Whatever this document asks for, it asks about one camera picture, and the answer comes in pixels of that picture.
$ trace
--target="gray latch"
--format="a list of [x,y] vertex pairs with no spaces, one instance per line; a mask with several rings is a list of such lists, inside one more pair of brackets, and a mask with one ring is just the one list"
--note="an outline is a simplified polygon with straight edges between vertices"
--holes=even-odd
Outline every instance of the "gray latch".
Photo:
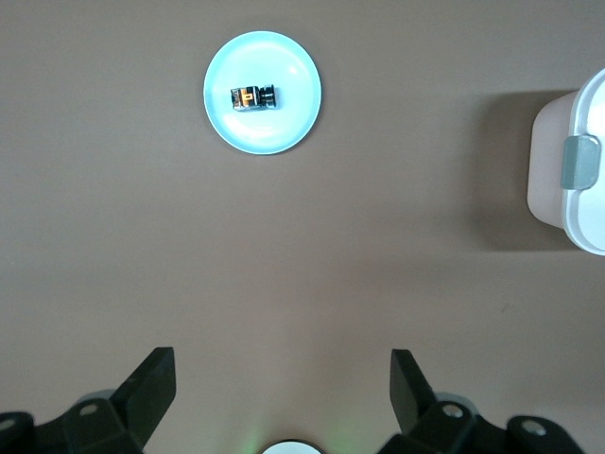
[[563,189],[588,189],[598,180],[601,145],[592,135],[573,135],[563,148]]

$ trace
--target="container lid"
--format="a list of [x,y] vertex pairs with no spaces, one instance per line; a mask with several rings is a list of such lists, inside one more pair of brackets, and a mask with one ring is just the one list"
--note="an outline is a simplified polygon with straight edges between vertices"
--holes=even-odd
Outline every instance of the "container lid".
[[579,247],[605,255],[605,69],[579,90],[563,149],[563,227]]

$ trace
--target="plate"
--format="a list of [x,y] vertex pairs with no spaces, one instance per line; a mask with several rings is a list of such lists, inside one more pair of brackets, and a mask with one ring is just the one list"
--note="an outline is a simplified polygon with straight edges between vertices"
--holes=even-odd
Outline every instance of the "plate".
[[[231,90],[273,84],[277,106],[238,112]],[[274,154],[298,144],[320,112],[321,83],[309,54],[272,31],[245,33],[218,50],[206,72],[204,106],[216,132],[252,154]]]

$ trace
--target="white container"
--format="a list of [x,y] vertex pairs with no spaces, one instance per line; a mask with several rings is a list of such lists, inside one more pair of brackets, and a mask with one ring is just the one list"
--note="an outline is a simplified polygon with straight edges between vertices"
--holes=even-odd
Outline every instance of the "white container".
[[605,255],[605,70],[547,104],[533,124],[527,204],[580,248]]

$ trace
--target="light blue plate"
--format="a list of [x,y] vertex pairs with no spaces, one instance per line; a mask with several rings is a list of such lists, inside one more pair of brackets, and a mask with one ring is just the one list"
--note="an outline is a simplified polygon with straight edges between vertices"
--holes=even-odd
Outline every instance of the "light blue plate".
[[[232,88],[270,84],[276,109],[233,109]],[[253,31],[216,53],[203,94],[206,113],[223,139],[247,153],[274,154],[295,146],[311,130],[320,112],[320,74],[296,42],[272,31]]]

